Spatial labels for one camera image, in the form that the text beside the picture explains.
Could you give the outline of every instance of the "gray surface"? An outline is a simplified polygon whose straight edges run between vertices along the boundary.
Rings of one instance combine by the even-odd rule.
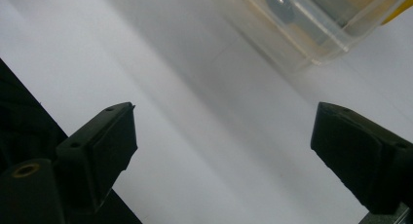
[[[348,224],[367,211],[310,150],[317,104],[413,141],[412,17],[282,76],[208,0],[0,0],[0,56],[69,134],[136,105],[115,189],[145,224]]]

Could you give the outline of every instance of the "screw hole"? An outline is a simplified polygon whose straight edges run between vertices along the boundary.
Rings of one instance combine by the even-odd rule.
[[[401,148],[401,149],[406,149],[406,148],[407,148],[407,145],[402,144],[402,143],[397,143],[397,144],[395,145],[395,147]]]
[[[28,164],[19,167],[18,169],[13,172],[13,177],[14,178],[22,178],[26,177],[28,175],[31,175],[35,173],[37,170],[39,170],[40,166],[38,164]]]

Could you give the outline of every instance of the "clear plastic container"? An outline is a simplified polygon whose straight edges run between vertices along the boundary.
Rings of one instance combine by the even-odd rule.
[[[347,52],[405,0],[214,0],[278,66],[288,69]]]

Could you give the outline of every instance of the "white surface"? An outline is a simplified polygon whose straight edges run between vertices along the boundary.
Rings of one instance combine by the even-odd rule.
[[[71,134],[136,105],[115,185],[149,223],[358,223],[310,149],[319,101],[413,141],[413,12],[341,59],[282,76],[208,0],[0,0],[0,57]]]

